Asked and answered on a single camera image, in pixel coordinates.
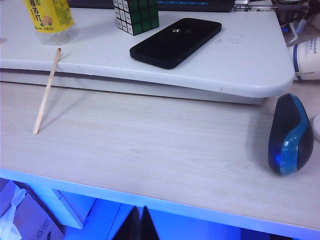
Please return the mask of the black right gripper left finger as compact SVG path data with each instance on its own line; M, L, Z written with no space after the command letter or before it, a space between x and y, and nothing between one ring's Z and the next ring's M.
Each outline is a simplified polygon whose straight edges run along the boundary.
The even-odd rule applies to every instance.
M140 212L134 206L120 228L113 237L114 240L139 240L140 239Z

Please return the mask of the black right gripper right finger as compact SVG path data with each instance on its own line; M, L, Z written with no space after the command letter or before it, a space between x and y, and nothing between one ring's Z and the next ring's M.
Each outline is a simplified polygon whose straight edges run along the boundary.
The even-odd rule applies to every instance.
M159 240L158 233L151 218L150 212L146 206L143 207L141 217L141 239Z

